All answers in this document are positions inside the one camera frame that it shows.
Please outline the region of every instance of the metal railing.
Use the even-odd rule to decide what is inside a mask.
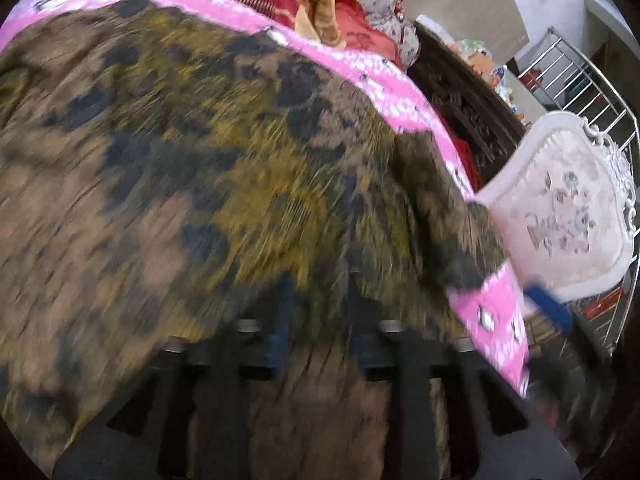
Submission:
[[[608,133],[629,161],[634,185],[638,188],[640,179],[636,172],[640,165],[640,136],[633,110],[602,71],[554,28],[549,28],[546,42],[550,47],[537,56],[518,79],[546,108],[567,110],[586,117],[590,126],[597,125],[601,132]],[[549,79],[548,84],[545,84],[545,79]],[[590,320],[594,334],[609,351],[620,340],[636,290],[640,266],[638,234],[640,229],[634,235],[633,259],[620,283],[596,296],[571,302],[572,308],[583,312],[621,288],[615,307]],[[570,350],[564,341],[559,354],[563,356],[568,352]]]

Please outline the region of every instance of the camouflage fabric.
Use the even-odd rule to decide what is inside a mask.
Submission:
[[[504,260],[429,132],[395,136],[355,86],[267,34],[148,0],[14,38],[0,128],[1,415],[47,474],[159,343],[215,334],[286,277],[307,386],[256,390],[257,460],[281,431],[290,471],[334,453],[350,478],[377,478],[386,397],[344,364],[347,282],[450,336],[443,288],[479,286]],[[319,381],[335,384],[328,400],[312,399]],[[292,426],[269,424],[278,410]],[[378,462],[335,454],[358,439]]]

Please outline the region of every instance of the pink bed sheet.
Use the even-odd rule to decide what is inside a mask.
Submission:
[[[117,1],[120,0],[21,0],[0,28],[0,50],[38,20],[73,10],[96,9]],[[388,60],[369,52],[338,50],[306,40],[233,0],[151,1],[160,7],[178,7],[233,30],[249,34],[267,30],[277,43],[332,70],[361,89],[398,135],[431,130],[460,193],[465,200],[474,200],[460,157],[437,114],[414,83]],[[522,293],[510,263],[505,262],[485,281],[481,290],[465,294],[450,291],[449,303],[479,351],[517,391],[524,394],[527,340],[521,314]]]

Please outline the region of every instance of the white chair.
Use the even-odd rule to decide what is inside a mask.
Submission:
[[[609,290],[632,262],[629,163],[575,114],[539,118],[476,200],[491,211],[521,285],[542,281],[561,301]]]

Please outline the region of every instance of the pink patterned fabric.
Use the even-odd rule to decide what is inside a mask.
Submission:
[[[97,9],[120,0],[21,0],[0,28],[0,50],[20,31],[49,16],[80,9]],[[306,40],[295,31],[271,21],[233,0],[151,0],[160,7],[174,6],[203,20],[253,34],[267,30],[271,38],[354,83],[371,100],[398,133],[431,130],[440,153],[460,193],[467,201],[474,193],[458,153],[435,111],[412,81],[391,62],[376,54],[337,50]],[[489,277],[481,290],[449,294],[452,309],[460,317],[478,349],[519,391],[526,377],[527,355],[520,292],[507,262]]]

